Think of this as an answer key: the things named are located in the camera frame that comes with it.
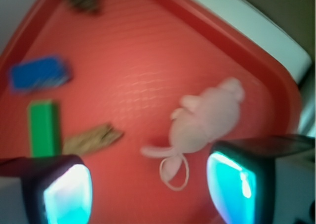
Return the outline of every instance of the white wall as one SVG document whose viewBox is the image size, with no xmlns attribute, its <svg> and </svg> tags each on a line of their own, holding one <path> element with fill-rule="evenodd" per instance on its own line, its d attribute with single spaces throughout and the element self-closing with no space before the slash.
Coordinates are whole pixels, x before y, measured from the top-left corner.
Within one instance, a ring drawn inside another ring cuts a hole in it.
<svg viewBox="0 0 316 224">
<path fill-rule="evenodd" d="M 0 0 L 0 54 L 35 0 Z"/>
</svg>

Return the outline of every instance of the tray rim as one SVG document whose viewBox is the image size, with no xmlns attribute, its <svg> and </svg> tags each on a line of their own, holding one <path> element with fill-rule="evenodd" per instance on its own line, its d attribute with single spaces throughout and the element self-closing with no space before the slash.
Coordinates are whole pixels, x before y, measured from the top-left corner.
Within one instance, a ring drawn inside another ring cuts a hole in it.
<svg viewBox="0 0 316 224">
<path fill-rule="evenodd" d="M 23 59 L 60 1 L 37 0 L 13 34 L 0 56 L 0 96 L 8 84 L 8 69 Z M 267 87 L 276 109 L 273 135 L 297 131 L 302 110 L 300 93 L 289 72 L 276 59 L 193 0 L 154 1 L 194 28 Z"/>
</svg>

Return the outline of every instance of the red tray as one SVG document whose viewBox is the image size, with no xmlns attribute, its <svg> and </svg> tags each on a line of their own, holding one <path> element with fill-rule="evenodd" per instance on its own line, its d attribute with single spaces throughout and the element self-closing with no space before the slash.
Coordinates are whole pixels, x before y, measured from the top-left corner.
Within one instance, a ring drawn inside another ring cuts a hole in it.
<svg viewBox="0 0 316 224">
<path fill-rule="evenodd" d="M 55 90 L 12 94 L 9 67 L 59 54 L 73 80 Z M 256 44 L 190 0 L 102 0 L 100 15 L 78 13 L 62 0 L 38 0 L 0 59 L 0 156 L 29 156 L 27 106 L 56 99 L 62 137 L 111 121 L 125 137 L 83 159 L 93 179 L 91 223 L 209 223 L 216 216 L 205 164 L 210 145 L 187 155 L 188 186 L 168 189 L 160 159 L 145 144 L 169 146 L 169 115 L 185 94 L 226 77 L 242 81 L 246 99 L 225 139 L 296 131 L 299 91 L 288 72 Z M 184 170 L 175 178 L 181 183 Z"/>
</svg>

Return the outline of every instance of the wood piece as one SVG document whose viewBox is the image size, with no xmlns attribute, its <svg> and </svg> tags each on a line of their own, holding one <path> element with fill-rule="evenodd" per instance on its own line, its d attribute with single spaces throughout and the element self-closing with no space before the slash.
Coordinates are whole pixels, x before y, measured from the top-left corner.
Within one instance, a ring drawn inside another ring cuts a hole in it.
<svg viewBox="0 0 316 224">
<path fill-rule="evenodd" d="M 123 136 L 111 124 L 104 124 L 79 135 L 65 139 L 63 154 L 84 155 L 110 146 Z"/>
</svg>

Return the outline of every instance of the textured tray surface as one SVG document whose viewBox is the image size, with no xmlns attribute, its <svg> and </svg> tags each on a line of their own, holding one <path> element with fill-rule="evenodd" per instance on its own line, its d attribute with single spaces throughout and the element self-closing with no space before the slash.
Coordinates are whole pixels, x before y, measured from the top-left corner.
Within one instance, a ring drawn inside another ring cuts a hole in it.
<svg viewBox="0 0 316 224">
<path fill-rule="evenodd" d="M 145 144 L 169 145 L 169 116 L 182 95 L 236 77 L 246 99 L 226 138 L 271 132 L 275 108 L 266 87 L 152 0 L 103 0 L 98 16 L 60 3 L 24 60 L 50 54 L 67 60 L 73 79 L 27 95 L 7 86 L 0 98 L 0 156 L 30 155 L 27 106 L 34 99 L 60 101 L 62 137 L 107 121 L 125 131 L 115 145 L 84 157 L 94 188 L 91 223 L 206 223 L 214 217 L 205 173 L 210 145 L 187 156 L 190 179 L 182 192 L 160 181 L 160 159 L 139 153 Z M 181 169 L 174 183 L 183 178 Z"/>
</svg>

